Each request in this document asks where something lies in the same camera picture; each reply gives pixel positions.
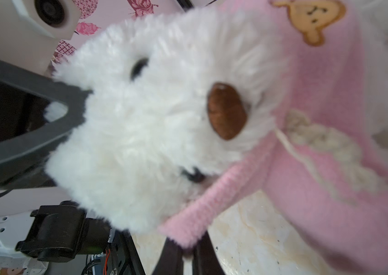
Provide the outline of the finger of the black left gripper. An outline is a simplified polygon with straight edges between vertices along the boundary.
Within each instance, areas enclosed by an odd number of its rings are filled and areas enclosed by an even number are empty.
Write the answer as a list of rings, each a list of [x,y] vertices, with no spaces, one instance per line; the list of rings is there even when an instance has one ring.
[[[88,95],[78,87],[55,82],[45,76],[30,72],[0,60],[0,85],[16,89],[50,102],[60,102],[72,109],[80,108]]]
[[[27,134],[0,142],[0,190],[24,185],[31,177],[43,174],[41,165],[83,122],[81,116],[65,116]]]

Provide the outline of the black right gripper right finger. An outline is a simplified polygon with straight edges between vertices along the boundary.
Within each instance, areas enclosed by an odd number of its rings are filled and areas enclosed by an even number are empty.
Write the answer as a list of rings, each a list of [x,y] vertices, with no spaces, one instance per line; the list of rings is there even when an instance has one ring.
[[[208,232],[193,249],[192,275],[225,275]]]

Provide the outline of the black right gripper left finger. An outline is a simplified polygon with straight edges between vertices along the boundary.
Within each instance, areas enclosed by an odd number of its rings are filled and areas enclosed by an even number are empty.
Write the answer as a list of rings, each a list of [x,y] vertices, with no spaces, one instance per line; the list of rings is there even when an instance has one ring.
[[[181,247],[167,238],[152,275],[183,275],[183,252]]]

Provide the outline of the white teddy bear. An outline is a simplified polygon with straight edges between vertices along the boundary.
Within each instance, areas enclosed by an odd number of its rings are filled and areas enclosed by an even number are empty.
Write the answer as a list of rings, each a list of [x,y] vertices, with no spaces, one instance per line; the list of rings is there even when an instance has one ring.
[[[158,228],[279,128],[291,81],[257,10],[197,8],[109,26],[57,66],[90,91],[46,173],[118,229]]]

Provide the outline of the pink teddy hoodie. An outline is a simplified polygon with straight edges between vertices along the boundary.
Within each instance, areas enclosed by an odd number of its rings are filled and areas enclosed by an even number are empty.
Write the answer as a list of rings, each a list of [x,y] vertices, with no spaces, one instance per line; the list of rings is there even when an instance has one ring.
[[[291,81],[279,128],[161,231],[193,246],[233,203],[264,191],[334,268],[388,272],[388,48],[352,1],[227,1],[280,30]]]

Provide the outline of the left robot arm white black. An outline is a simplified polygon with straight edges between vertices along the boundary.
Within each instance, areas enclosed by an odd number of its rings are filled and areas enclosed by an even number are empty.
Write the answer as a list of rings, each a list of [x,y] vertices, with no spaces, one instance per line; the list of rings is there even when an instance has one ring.
[[[0,203],[48,183],[45,162],[83,118],[86,93],[0,61]],[[110,226],[69,200],[0,217],[0,256],[69,262],[100,254]]]

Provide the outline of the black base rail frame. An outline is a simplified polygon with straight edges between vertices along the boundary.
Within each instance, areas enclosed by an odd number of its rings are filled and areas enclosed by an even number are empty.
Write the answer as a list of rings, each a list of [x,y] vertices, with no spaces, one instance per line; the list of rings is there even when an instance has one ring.
[[[110,230],[105,264],[106,275],[146,275],[128,231]]]

